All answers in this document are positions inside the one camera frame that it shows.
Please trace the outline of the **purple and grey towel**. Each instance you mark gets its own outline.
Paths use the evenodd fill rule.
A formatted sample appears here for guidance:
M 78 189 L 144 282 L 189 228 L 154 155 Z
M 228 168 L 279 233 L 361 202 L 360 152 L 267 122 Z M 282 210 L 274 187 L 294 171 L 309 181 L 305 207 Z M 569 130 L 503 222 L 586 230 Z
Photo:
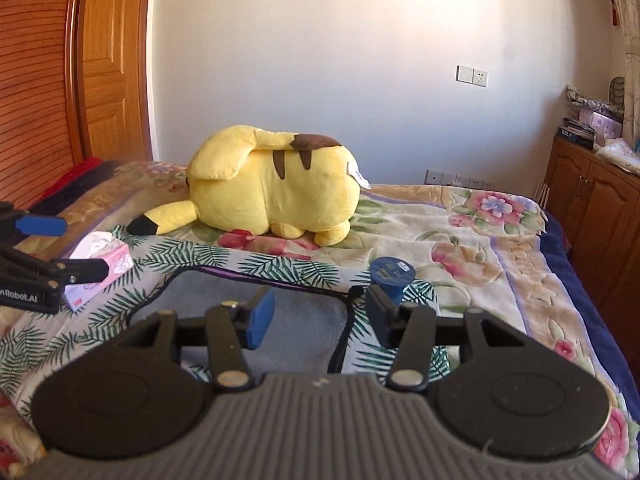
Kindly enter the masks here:
M 244 304 L 262 286 L 273 291 L 273 317 L 262 343 L 244 356 L 254 377 L 266 373 L 329 373 L 343 370 L 349 333 L 355 321 L 355 298 L 308 285 L 292 285 L 206 266 L 172 274 L 128 314 L 134 325 L 170 309 L 177 318 L 200 318 L 226 300 Z

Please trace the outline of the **wooden room door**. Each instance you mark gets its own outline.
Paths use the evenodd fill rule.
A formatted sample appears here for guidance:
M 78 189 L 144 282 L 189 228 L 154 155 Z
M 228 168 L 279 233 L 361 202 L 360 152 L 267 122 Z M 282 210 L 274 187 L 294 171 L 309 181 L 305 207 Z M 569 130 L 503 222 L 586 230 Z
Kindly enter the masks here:
M 76 77 L 82 149 L 152 158 L 146 29 L 149 0 L 79 0 Z

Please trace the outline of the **palm leaf print cloth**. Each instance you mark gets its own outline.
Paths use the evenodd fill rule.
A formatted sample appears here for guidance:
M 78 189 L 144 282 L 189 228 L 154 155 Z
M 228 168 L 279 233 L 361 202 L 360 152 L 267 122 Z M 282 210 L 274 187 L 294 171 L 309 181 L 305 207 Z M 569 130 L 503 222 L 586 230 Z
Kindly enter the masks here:
M 122 274 L 80 307 L 55 314 L 22 312 L 1 323 L 1 391 L 24 417 L 40 382 L 153 313 L 201 318 L 213 308 L 243 307 L 262 286 L 272 290 L 270 323 L 245 352 L 254 377 L 270 372 L 373 373 L 384 378 L 396 352 L 378 342 L 366 310 L 367 269 L 263 249 L 108 232 L 128 246 Z

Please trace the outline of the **white pink tissue box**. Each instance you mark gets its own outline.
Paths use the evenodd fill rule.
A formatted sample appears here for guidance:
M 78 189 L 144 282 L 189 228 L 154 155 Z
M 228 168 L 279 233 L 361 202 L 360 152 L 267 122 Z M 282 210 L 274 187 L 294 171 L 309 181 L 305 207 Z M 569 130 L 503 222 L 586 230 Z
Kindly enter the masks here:
M 128 245 L 104 231 L 86 235 L 62 263 L 67 278 L 63 297 L 74 313 L 134 267 Z

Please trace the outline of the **dark blue cup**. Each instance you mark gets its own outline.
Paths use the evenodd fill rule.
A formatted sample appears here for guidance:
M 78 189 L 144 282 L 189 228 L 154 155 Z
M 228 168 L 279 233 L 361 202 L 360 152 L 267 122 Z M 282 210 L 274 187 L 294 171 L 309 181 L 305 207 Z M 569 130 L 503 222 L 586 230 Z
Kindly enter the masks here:
M 370 263 L 372 285 L 378 285 L 394 304 L 404 300 L 406 288 L 416 278 L 416 269 L 405 260 L 395 257 L 380 257 Z

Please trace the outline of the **red blanket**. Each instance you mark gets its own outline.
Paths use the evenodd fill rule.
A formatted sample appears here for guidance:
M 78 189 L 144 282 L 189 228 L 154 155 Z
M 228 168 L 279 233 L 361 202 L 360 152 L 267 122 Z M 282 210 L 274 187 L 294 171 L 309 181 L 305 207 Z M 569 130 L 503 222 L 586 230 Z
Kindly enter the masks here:
M 106 170 L 108 165 L 102 159 L 84 160 L 49 185 L 28 210 L 35 214 L 58 214 L 100 183 Z

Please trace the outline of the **yellow pikachu plush toy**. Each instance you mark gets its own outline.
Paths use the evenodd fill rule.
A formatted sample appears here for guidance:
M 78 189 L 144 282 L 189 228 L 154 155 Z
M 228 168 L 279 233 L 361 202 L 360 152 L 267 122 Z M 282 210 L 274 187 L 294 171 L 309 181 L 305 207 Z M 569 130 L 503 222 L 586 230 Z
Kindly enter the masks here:
M 134 218 L 127 232 L 160 235 L 198 220 L 224 232 L 272 233 L 333 246 L 371 187 L 355 156 L 321 134 L 233 126 L 214 133 L 186 167 L 189 197 Z

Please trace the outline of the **dark blue bed sheet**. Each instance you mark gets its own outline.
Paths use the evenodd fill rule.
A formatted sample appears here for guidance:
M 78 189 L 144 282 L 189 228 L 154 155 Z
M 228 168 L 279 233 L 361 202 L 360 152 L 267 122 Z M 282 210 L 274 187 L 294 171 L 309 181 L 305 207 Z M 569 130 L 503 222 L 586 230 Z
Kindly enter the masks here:
M 564 232 L 559 221 L 550 212 L 544 210 L 544 213 L 547 216 L 546 230 L 540 236 L 540 250 L 548 267 L 561 281 L 575 309 L 582 316 L 591 347 L 600 364 L 623 393 L 631 416 L 638 420 L 639 393 L 628 362 L 568 261 Z

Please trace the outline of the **wooden cabinet row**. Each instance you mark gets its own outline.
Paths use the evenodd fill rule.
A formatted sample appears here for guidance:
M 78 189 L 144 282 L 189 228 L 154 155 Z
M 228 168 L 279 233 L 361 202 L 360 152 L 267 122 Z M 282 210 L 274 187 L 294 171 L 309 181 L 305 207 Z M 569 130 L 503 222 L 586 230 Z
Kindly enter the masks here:
M 639 179 L 556 136 L 544 183 L 570 263 L 615 335 L 639 322 Z

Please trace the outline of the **clutter boxes on cabinet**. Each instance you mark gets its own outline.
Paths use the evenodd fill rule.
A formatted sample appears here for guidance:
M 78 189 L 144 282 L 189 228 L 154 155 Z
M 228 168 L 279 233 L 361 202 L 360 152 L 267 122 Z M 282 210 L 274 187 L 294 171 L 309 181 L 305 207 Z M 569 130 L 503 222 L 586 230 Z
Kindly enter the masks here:
M 563 96 L 566 112 L 556 134 L 638 177 L 639 155 L 623 139 L 622 109 L 588 98 L 570 84 L 565 86 Z

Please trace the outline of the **wall power outlet strip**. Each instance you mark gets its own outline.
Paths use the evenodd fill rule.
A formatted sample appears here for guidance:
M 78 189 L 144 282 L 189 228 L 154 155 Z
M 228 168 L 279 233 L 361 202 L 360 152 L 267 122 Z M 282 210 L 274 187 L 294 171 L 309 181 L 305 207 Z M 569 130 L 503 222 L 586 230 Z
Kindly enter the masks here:
M 424 183 L 426 185 L 457 186 L 458 188 L 472 188 L 472 190 L 495 191 L 494 182 L 479 178 L 465 177 L 461 174 L 447 174 L 446 172 L 427 169 Z

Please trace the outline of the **white wall switch plate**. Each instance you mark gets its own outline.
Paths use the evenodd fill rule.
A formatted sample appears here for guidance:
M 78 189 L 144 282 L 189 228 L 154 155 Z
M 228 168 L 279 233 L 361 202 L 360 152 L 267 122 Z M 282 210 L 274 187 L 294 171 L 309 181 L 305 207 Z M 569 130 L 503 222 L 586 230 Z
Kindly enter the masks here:
M 488 73 L 486 70 L 458 65 L 456 81 L 461 82 L 462 84 L 474 84 L 474 86 L 486 88 L 488 83 Z

